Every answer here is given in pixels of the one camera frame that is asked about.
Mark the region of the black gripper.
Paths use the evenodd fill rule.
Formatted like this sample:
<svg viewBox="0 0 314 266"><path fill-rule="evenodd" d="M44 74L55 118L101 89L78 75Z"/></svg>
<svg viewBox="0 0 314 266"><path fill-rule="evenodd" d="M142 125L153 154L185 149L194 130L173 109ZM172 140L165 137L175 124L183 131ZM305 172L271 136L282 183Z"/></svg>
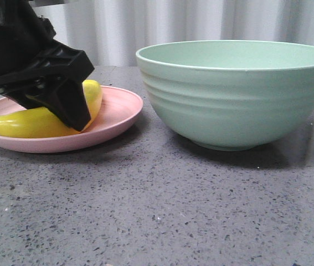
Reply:
<svg viewBox="0 0 314 266"><path fill-rule="evenodd" d="M37 16L28 1L0 1L0 94L26 109L45 106L82 131L91 119L82 82L94 67L83 50L55 35L50 20Z"/></svg>

